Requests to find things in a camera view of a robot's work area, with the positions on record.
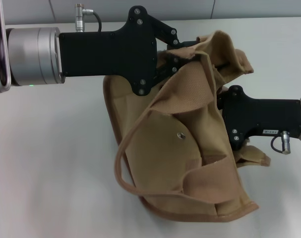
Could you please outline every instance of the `white surface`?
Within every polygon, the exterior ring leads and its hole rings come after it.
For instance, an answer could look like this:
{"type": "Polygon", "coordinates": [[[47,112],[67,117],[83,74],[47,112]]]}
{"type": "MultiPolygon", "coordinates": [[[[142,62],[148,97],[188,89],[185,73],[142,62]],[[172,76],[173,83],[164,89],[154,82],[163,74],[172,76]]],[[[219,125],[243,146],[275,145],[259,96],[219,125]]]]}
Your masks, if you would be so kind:
{"type": "Polygon", "coordinates": [[[215,0],[212,18],[301,16],[301,0],[215,0]]]}
{"type": "MultiPolygon", "coordinates": [[[[181,41],[228,32],[255,69],[234,82],[248,95],[301,97],[301,18],[168,24],[181,41]]],[[[115,181],[117,145],[102,77],[12,88],[0,94],[0,238],[301,238],[301,141],[292,139],[291,155],[283,156],[270,149],[270,139],[251,141],[272,158],[271,167],[239,169],[259,210],[223,224],[171,222],[149,213],[115,181]]]]}
{"type": "Polygon", "coordinates": [[[6,24],[55,22],[48,0],[2,0],[2,4],[6,24]]]}

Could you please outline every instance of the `cable connector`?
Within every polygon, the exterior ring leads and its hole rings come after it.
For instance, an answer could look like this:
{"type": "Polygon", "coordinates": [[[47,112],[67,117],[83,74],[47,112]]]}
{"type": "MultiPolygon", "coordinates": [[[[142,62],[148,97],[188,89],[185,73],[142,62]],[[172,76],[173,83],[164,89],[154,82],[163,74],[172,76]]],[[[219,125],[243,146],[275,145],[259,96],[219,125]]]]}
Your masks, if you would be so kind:
{"type": "Polygon", "coordinates": [[[83,9],[82,13],[83,13],[83,15],[89,16],[89,15],[93,15],[94,10],[92,10],[92,9],[83,9]]]}
{"type": "Polygon", "coordinates": [[[84,32],[85,31],[83,9],[84,9],[84,4],[77,3],[75,5],[75,30],[76,30],[76,32],[84,32]]]}

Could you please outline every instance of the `cable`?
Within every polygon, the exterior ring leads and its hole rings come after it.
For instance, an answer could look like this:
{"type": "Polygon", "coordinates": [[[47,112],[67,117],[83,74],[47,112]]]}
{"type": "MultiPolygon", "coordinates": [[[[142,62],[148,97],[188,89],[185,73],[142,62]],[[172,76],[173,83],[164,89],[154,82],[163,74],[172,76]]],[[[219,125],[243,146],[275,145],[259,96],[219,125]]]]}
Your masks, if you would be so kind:
{"type": "Polygon", "coordinates": [[[277,150],[277,149],[274,147],[274,141],[275,141],[278,137],[280,137],[280,136],[275,136],[275,137],[271,140],[270,146],[271,146],[271,148],[272,148],[274,151],[276,151],[276,152],[282,154],[283,152],[282,152],[281,150],[277,150]]]}
{"type": "Polygon", "coordinates": [[[97,21],[99,22],[98,33],[101,33],[101,31],[102,31],[102,21],[100,19],[100,16],[95,11],[93,11],[93,15],[96,17],[97,21]]]}

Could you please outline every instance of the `bolt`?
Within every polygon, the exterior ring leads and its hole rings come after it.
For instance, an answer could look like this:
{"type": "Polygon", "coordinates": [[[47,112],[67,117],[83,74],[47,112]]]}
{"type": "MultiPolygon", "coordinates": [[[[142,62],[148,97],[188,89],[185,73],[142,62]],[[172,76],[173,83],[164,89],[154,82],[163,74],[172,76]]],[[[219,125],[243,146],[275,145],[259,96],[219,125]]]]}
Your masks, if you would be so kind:
{"type": "Polygon", "coordinates": [[[144,91],[143,89],[140,89],[140,90],[138,91],[138,93],[139,93],[139,95],[144,95],[144,94],[145,94],[145,91],[144,91]]]}
{"type": "Polygon", "coordinates": [[[183,134],[182,132],[178,132],[177,137],[179,137],[179,139],[185,139],[185,134],[183,134]]]}

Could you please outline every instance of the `canvas bag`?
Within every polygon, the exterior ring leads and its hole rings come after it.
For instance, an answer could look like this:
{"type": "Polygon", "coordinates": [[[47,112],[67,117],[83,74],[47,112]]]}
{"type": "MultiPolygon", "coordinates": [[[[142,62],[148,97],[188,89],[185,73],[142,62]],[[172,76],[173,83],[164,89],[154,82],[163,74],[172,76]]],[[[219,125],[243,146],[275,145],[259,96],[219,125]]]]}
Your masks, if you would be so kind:
{"type": "Polygon", "coordinates": [[[184,65],[147,96],[133,94],[121,76],[105,77],[105,102],[119,144],[115,176],[163,218],[226,222],[258,208],[237,168],[268,166],[270,159],[247,141],[233,153],[216,105],[224,84],[253,72],[245,54],[221,31],[197,40],[195,46],[159,53],[158,66],[165,54],[200,55],[200,61],[184,65]],[[122,158],[132,183],[122,179],[122,158]]]}

